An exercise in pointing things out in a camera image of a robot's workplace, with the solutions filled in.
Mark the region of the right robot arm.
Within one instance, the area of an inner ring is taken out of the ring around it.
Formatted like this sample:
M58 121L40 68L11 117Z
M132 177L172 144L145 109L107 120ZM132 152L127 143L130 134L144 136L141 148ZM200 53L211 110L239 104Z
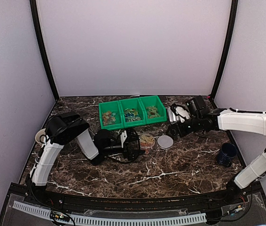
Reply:
M185 137L194 132L226 131L233 134L242 156L246 156L246 145L261 148L251 162L241 170L223 193L222 200L233 204L241 196L240 189L266 174L266 111L246 111L234 108L215 108L211 110L202 96L196 96L185 106L172 104L167 109L170 126L168 135L173 139Z

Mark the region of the clear plastic jar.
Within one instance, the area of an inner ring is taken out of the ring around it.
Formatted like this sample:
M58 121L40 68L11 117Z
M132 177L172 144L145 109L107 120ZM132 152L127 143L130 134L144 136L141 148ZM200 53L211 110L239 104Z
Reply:
M155 145L155 138L150 134L142 134L139 136L141 150L145 151L145 154L149 154L150 150Z

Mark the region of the green three-compartment bin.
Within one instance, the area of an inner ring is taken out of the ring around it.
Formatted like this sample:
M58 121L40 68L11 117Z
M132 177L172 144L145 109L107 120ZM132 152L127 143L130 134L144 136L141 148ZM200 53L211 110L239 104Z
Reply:
M158 96L135 97L99 104L102 129L118 130L167 121L166 108Z

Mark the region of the white jar lid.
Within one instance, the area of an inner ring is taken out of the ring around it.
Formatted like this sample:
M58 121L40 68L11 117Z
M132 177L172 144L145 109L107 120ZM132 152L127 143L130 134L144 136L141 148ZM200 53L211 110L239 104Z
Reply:
M170 149L173 146L173 139L170 136L162 135L157 139L157 144L162 149Z

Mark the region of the scooped star gummies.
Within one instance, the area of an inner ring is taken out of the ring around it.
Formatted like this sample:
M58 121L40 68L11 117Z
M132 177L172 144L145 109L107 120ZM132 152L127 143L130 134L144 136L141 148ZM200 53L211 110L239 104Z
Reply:
M141 147L145 149L152 148L155 144L155 139L150 134L142 134L139 139Z

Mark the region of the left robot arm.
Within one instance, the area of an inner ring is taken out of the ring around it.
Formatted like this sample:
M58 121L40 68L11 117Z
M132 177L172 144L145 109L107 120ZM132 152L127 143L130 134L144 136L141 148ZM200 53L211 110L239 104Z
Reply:
M107 129L99 130L94 136L89 132L90 125L75 112L51 117L35 140L41 149L35 163L27 175L26 183L43 187L47 185L49 173L56 158L65 145L76 140L83 155L92 165L99 165L114 154L122 154L122 164L129 164L144 154L136 130L128 128L117 137Z

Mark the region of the metal scoop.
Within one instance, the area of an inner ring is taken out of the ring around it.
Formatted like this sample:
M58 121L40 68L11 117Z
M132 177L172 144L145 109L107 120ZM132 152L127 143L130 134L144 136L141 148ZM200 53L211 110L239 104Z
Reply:
M170 107L167 108L168 120L171 124L175 124L180 121L180 117L175 115Z

